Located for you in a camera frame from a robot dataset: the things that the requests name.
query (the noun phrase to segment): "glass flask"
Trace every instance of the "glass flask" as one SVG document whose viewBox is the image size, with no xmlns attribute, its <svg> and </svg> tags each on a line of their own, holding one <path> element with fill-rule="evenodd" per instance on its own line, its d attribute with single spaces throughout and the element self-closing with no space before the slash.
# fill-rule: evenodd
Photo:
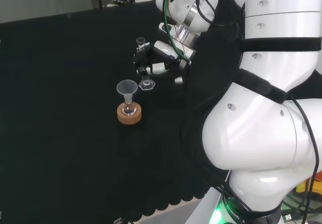
<svg viewBox="0 0 322 224">
<path fill-rule="evenodd" d="M 136 105 L 132 101 L 132 95 L 137 91 L 137 83 L 132 80 L 120 81 L 116 86 L 118 93 L 124 96 L 124 103 L 122 105 L 122 113 L 131 116 L 136 113 Z"/>
</svg>

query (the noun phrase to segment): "black table surface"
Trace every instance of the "black table surface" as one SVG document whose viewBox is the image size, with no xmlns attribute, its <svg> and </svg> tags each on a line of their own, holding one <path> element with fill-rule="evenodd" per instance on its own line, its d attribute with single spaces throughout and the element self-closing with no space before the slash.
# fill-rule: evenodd
<svg viewBox="0 0 322 224">
<path fill-rule="evenodd" d="M 229 14 L 219 13 L 229 20 Z M 209 185 L 179 143 L 187 107 L 217 93 L 239 58 L 234 29 L 213 28 L 195 47 L 188 89 L 180 73 L 138 90 L 135 126 L 118 122 L 116 85 L 139 83 L 135 39 L 162 39 L 153 3 L 0 25 L 0 211 L 3 223 L 138 220 L 169 203 L 202 198 Z M 293 91 L 322 98 L 313 73 Z"/>
</svg>

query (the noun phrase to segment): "yellow object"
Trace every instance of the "yellow object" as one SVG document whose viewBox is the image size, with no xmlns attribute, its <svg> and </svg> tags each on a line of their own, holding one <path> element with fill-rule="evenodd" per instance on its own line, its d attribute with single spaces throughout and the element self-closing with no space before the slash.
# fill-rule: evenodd
<svg viewBox="0 0 322 224">
<path fill-rule="evenodd" d="M 305 185 L 306 185 L 306 181 L 304 181 L 303 183 L 299 184 L 296 187 L 296 193 L 297 194 L 304 194 Z M 312 192 L 322 196 L 322 181 L 314 181 Z"/>
</svg>

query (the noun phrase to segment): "green light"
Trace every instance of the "green light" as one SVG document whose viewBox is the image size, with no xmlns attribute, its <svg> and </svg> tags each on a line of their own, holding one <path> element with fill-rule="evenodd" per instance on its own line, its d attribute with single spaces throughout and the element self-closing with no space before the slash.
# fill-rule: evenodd
<svg viewBox="0 0 322 224">
<path fill-rule="evenodd" d="M 219 208 L 217 208 L 213 212 L 209 224 L 218 224 L 220 219 L 221 219 L 221 212 L 220 212 Z"/>
</svg>

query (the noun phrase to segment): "cable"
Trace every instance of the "cable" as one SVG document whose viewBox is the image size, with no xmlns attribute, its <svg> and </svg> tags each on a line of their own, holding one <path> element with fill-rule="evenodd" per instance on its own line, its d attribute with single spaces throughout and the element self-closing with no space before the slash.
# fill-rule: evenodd
<svg viewBox="0 0 322 224">
<path fill-rule="evenodd" d="M 318 149 L 317 149 L 316 141 L 315 141 L 315 138 L 314 138 L 314 134 L 313 134 L 310 122 L 309 122 L 304 110 L 300 106 L 300 104 L 297 102 L 297 100 L 291 94 L 289 94 L 289 97 L 294 102 L 294 104 L 297 106 L 297 108 L 300 111 L 300 113 L 302 114 L 302 116 L 304 118 L 304 121 L 306 123 L 306 126 L 307 126 L 307 130 L 309 132 L 312 144 L 313 144 L 314 153 L 315 153 L 315 167 L 314 167 L 314 171 L 313 171 L 313 174 L 312 174 L 312 179 L 314 180 L 315 177 L 316 177 L 317 169 L 318 169 L 318 165 L 319 165 Z M 310 187 L 309 187 L 309 190 L 308 190 L 308 196 L 307 196 L 307 201 L 306 201 L 306 206 L 305 206 L 305 211 L 304 211 L 302 224 L 305 224 L 305 221 L 306 221 L 308 208 L 309 208 L 311 197 L 312 197 L 313 184 L 314 184 L 314 181 L 311 181 L 310 182 Z"/>
<path fill-rule="evenodd" d="M 217 13 L 216 13 L 216 10 L 213 8 L 213 6 L 211 5 L 210 1 L 209 0 L 205 0 L 206 3 L 211 7 L 211 9 L 213 10 L 213 13 L 215 14 L 215 20 L 217 19 Z"/>
<path fill-rule="evenodd" d="M 207 4 L 211 7 L 211 9 L 213 10 L 213 12 L 214 12 L 214 14 L 215 14 L 215 20 L 216 20 L 216 18 L 217 18 L 217 16 L 216 16 L 216 12 L 215 12 L 215 9 L 213 8 L 213 6 L 211 5 L 211 3 L 209 2 L 209 0 L 205 0 L 206 2 L 207 2 Z M 197 6 L 197 10 L 198 10 L 198 13 L 199 13 L 199 15 L 202 17 L 202 19 L 204 20 L 204 21 L 206 21 L 208 24 L 210 24 L 210 25 L 214 25 L 214 26 L 224 26 L 224 27 L 226 27 L 226 26 L 231 26 L 231 25 L 234 25 L 235 23 L 229 23 L 229 24 L 227 24 L 227 25 L 225 25 L 225 24 L 215 24 L 213 21 L 211 21 L 211 20 L 209 20 L 209 19 L 207 19 L 206 18 L 206 16 L 204 16 L 204 14 L 201 12 L 201 10 L 200 10 L 200 0 L 196 0 L 196 6 Z"/>
<path fill-rule="evenodd" d="M 176 31 L 176 35 L 177 35 L 177 37 L 178 37 L 178 41 L 181 43 L 182 50 L 183 50 L 183 54 L 184 54 L 185 58 L 187 58 L 187 56 L 186 56 L 186 52 L 185 52 L 185 48 L 184 48 L 183 43 L 181 42 L 181 40 L 180 40 L 180 38 L 179 38 L 179 35 L 178 35 L 178 32 L 177 32 L 177 28 L 176 28 L 176 26 L 175 26 L 175 25 L 174 25 L 174 28 L 175 28 L 175 31 Z"/>
<path fill-rule="evenodd" d="M 170 39 L 170 43 L 171 46 L 173 47 L 173 49 L 175 50 L 175 52 L 177 53 L 177 55 L 183 59 L 184 61 L 186 61 L 187 63 L 190 62 L 190 60 L 188 60 L 184 55 L 182 55 L 182 53 L 180 52 L 180 50 L 177 48 L 177 46 L 175 45 L 175 43 L 173 42 L 173 39 L 171 37 L 170 31 L 169 31 L 169 27 L 168 27 L 168 21 L 167 21 L 167 11 L 168 11 L 168 0 L 163 0 L 163 6 L 162 6 L 162 12 L 165 18 L 165 28 L 166 28 L 166 32 L 168 34 L 168 37 Z"/>
</svg>

